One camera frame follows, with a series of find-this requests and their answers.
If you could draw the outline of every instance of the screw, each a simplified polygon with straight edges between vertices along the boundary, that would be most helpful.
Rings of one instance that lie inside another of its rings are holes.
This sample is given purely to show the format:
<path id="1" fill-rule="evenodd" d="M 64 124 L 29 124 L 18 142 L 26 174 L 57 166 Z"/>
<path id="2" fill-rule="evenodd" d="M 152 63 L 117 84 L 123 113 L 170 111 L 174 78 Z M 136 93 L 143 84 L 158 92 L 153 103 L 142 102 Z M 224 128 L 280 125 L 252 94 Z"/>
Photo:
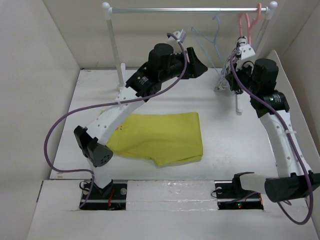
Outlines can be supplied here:
<path id="1" fill-rule="evenodd" d="M 215 192 L 216 192 L 216 194 L 222 194 L 222 187 L 218 186 L 218 187 L 215 189 Z"/>
<path id="2" fill-rule="evenodd" d="M 82 194 L 85 195 L 85 196 L 88 195 L 88 193 L 89 192 L 88 192 L 88 190 L 86 188 L 85 188 L 85 190 L 82 191 Z"/>
<path id="3" fill-rule="evenodd" d="M 127 194 L 127 189 L 126 188 L 121 188 L 120 189 L 120 194 L 121 195 L 126 195 Z"/>

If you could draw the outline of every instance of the white panel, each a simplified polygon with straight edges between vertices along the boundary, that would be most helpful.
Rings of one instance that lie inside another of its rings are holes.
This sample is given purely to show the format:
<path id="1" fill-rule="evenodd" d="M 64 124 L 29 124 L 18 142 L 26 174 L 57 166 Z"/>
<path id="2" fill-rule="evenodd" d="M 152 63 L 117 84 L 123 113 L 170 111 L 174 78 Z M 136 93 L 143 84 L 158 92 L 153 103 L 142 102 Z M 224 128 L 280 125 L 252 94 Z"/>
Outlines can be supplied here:
<path id="1" fill-rule="evenodd" d="M 0 0 L 0 36 L 0 239 L 25 240 L 79 67 L 42 0 Z"/>
<path id="2" fill-rule="evenodd" d="M 217 211 L 217 200 L 211 196 L 213 190 L 215 190 L 213 180 L 128 181 L 126 210 Z M 265 194 L 261 196 L 265 212 L 281 213 L 277 204 L 271 202 Z M 298 209 L 303 212 L 307 209 L 303 199 L 292 200 L 291 203 L 291 207 L 284 205 L 290 214 Z"/>
<path id="3" fill-rule="evenodd" d="M 295 41 L 282 57 L 285 72 L 296 93 L 296 97 L 299 100 L 299 104 L 318 151 L 320 151 L 319 22 L 320 5 L 318 4 L 299 35 L 296 37 Z M 319 154 L 310 156 L 307 161 L 312 168 L 314 167 L 316 172 L 320 172 Z M 319 199 L 320 190 L 317 190 L 315 193 L 315 202 L 319 202 Z M 318 204 L 314 207 L 312 219 L 314 220 L 317 231 L 320 234 L 320 206 Z"/>
<path id="4" fill-rule="evenodd" d="M 270 23 L 257 53 L 266 57 L 271 50 L 282 56 L 308 20 L 319 0 L 286 0 L 276 21 Z"/>
<path id="5" fill-rule="evenodd" d="M 106 0 L 114 8 L 255 8 L 258 2 L 266 7 L 271 0 Z M 71 49 L 78 64 L 84 68 L 96 67 L 114 67 L 114 60 L 111 50 L 111 44 L 107 32 L 107 23 L 102 10 L 102 0 L 44 0 L 53 19 L 55 20 L 61 34 Z M 274 14 L 271 25 L 278 25 L 277 17 L 282 13 L 286 0 L 277 0 L 278 8 Z M 304 8 L 298 8 L 296 14 L 290 11 L 283 12 L 285 19 L 292 22 L 287 31 L 295 31 L 290 39 L 278 37 L 277 34 L 269 35 L 269 38 L 279 42 L 291 42 L 298 33 L 296 23 L 304 22 L 308 15 L 308 3 L 304 3 Z M 188 37 L 185 46 L 192 46 L 195 49 L 199 59 L 209 62 L 202 50 L 193 39 L 191 27 L 195 26 L 200 31 L 204 31 L 211 37 L 217 29 L 216 21 L 212 21 L 215 13 L 154 13 L 154 14 L 115 14 L 112 17 L 115 38 L 118 46 L 120 61 L 123 61 L 129 67 L 139 67 L 142 65 L 150 50 L 157 43 L 166 41 L 166 33 L 174 32 L 181 28 L 187 31 Z M 217 40 L 220 53 L 226 59 L 235 47 L 239 37 L 238 14 L 224 13 L 220 14 L 221 28 L 220 37 Z M 252 29 L 252 42 L 260 29 L 261 23 Z M 221 67 L 216 50 L 212 43 L 205 43 L 208 52 L 213 56 L 214 62 Z"/>
<path id="6" fill-rule="evenodd" d="M 128 70 L 128 76 L 135 71 Z M 165 82 L 162 89 L 174 80 Z M 197 79 L 181 80 L 165 94 L 151 99 L 135 113 L 176 114 L 198 112 L 203 143 L 201 161 L 157 167 L 151 160 L 114 156 L 109 174 L 119 180 L 229 180 L 235 173 L 253 171 L 276 176 L 276 166 L 266 130 L 251 107 L 247 94 L 242 95 L 243 113 L 236 114 L 235 97 L 214 92 L 218 81 L 213 69 Z M 93 104 L 113 102 L 118 95 L 115 70 L 82 70 L 70 110 Z M 103 108 L 76 113 L 65 123 L 54 166 L 58 169 L 88 169 L 89 164 L 77 145 L 73 131 L 86 126 Z M 89 179 L 87 172 L 57 173 L 53 179 Z"/>
<path id="7" fill-rule="evenodd" d="M 130 187 L 132 191 L 142 190 Z M 27 240 L 87 240 L 93 236 L 118 240 L 318 239 L 312 221 L 297 227 L 275 203 L 275 210 L 265 211 L 82 211 L 77 209 L 80 195 L 78 180 L 45 181 Z M 299 204 L 287 209 L 295 218 L 307 212 Z"/>
<path id="8" fill-rule="evenodd" d="M 296 57 L 297 57 L 296 54 L 294 54 L 294 55 L 292 55 L 292 58 L 290 58 L 290 59 L 292 61 L 296 61 Z M 305 83 L 313 83 L 313 79 L 312 78 L 309 78 L 309 79 L 308 78 L 296 78 L 295 75 L 292 75 L 292 71 L 296 72 L 297 76 L 300 76 L 301 74 L 305 74 L 306 73 L 305 69 L 302 69 L 301 70 L 302 72 L 297 72 L 293 68 L 288 68 L 285 73 L 284 69 L 282 68 L 282 65 L 280 63 L 279 57 L 275 51 L 272 51 L 269 54 L 268 58 L 276 61 L 276 64 L 279 67 L 279 74 L 278 74 L 278 78 L 277 78 L 278 81 L 277 81 L 276 89 L 278 89 L 279 91 L 284 93 L 284 95 L 289 103 L 291 123 L 292 123 L 293 129 L 296 131 L 295 136 L 296 136 L 297 142 L 299 143 L 299 147 L 302 151 L 302 155 L 303 155 L 304 159 L 306 160 L 306 162 L 310 165 L 312 171 L 314 173 L 319 173 L 320 172 L 320 156 L 319 156 L 319 153 L 317 152 L 317 149 L 315 146 L 315 143 L 317 143 L 317 138 L 314 138 L 314 140 L 313 140 L 310 131 L 313 132 L 314 128 L 312 128 L 312 125 L 310 125 L 309 122 L 307 125 L 306 120 L 305 120 L 305 118 L 307 120 L 309 118 L 309 115 L 307 115 L 305 113 L 306 111 L 308 111 L 308 109 L 306 109 L 306 104 L 308 104 L 308 103 L 304 102 L 303 94 L 305 94 L 305 93 L 303 92 L 303 90 L 301 88 L 295 89 L 295 93 L 296 93 L 297 97 L 298 96 L 300 97 L 300 100 L 298 103 L 296 96 L 294 94 L 292 94 L 293 88 L 289 84 L 289 80 L 286 76 L 286 73 L 288 74 L 288 77 L 290 78 L 290 83 L 292 84 L 293 87 L 295 87 L 295 84 L 298 83 L 297 81 L 301 81 L 303 79 L 303 83 L 302 82 L 299 83 L 301 85 L 301 84 L 305 84 Z M 287 59 L 285 59 L 284 62 L 287 65 L 290 64 L 290 62 L 288 62 Z M 317 108 L 318 102 L 314 102 L 313 106 L 315 108 Z M 320 206 L 317 204 L 319 202 L 319 200 L 320 200 L 320 190 L 317 189 L 314 192 L 314 209 L 313 209 L 312 219 L 315 222 L 315 226 L 316 226 L 318 233 L 320 231 Z"/>

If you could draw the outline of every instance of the red wire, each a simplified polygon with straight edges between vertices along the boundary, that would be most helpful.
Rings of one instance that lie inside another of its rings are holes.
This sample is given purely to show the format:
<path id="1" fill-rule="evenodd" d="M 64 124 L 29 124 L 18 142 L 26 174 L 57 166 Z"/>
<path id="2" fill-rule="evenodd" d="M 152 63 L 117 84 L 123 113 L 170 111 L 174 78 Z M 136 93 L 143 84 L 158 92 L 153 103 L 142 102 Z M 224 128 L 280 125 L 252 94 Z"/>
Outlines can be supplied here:
<path id="1" fill-rule="evenodd" d="M 115 192 L 115 190 L 113 189 L 112 192 L 111 192 L 111 195 L 110 195 L 110 197 L 109 197 L 109 200 L 108 200 L 108 206 L 109 206 L 109 207 L 111 206 L 111 199 L 112 199 L 112 197 L 114 196 L 114 192 Z"/>

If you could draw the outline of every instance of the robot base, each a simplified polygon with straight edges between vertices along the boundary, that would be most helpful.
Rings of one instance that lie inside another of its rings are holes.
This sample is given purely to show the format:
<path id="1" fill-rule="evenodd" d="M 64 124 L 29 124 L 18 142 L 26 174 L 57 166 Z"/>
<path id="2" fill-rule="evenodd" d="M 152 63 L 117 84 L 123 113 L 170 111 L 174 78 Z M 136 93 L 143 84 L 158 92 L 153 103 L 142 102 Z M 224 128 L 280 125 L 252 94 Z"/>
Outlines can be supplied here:
<path id="1" fill-rule="evenodd" d="M 83 185 L 84 189 L 89 189 L 91 183 Z M 88 192 L 83 190 L 80 205 L 85 201 Z M 111 182 L 104 189 L 98 188 L 94 184 L 88 201 L 81 210 L 125 210 L 127 199 L 127 182 Z"/>
<path id="2" fill-rule="evenodd" d="M 261 196 L 258 193 L 237 188 L 232 180 L 214 181 L 214 184 L 219 210 L 264 209 Z"/>

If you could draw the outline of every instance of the white table surface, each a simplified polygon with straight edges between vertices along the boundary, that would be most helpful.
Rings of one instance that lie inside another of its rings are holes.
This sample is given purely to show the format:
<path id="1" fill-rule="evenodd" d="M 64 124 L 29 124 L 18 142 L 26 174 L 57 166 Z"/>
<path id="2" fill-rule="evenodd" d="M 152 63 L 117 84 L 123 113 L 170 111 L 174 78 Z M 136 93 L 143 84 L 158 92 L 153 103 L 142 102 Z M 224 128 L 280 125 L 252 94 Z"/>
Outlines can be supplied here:
<path id="1" fill-rule="evenodd" d="M 132 75 L 134 70 L 127 70 Z M 166 88 L 173 80 L 163 84 Z M 140 114 L 174 114 L 198 112 L 203 142 L 201 161 L 157 167 L 151 160 L 130 159 L 114 155 L 109 174 L 116 180 L 190 180 L 231 179 L 235 173 L 252 171 L 276 176 L 274 156 L 267 133 L 243 94 L 243 114 L 236 114 L 235 96 L 214 92 L 217 73 L 209 69 L 197 79 L 181 80 L 170 91 L 138 108 Z M 82 70 L 75 87 L 70 111 L 94 104 L 113 102 L 117 92 L 115 70 Z M 103 108 L 76 113 L 67 118 L 54 166 L 58 169 L 89 168 L 73 131 L 86 126 Z M 87 172 L 51 172 L 51 179 L 89 179 Z"/>
<path id="2" fill-rule="evenodd" d="M 79 210 L 80 180 L 43 183 L 27 240 L 315 240 L 312 221 L 298 226 L 262 195 L 264 210 L 217 210 L 212 181 L 129 181 L 127 210 Z M 285 206 L 296 219 L 303 199 Z"/>

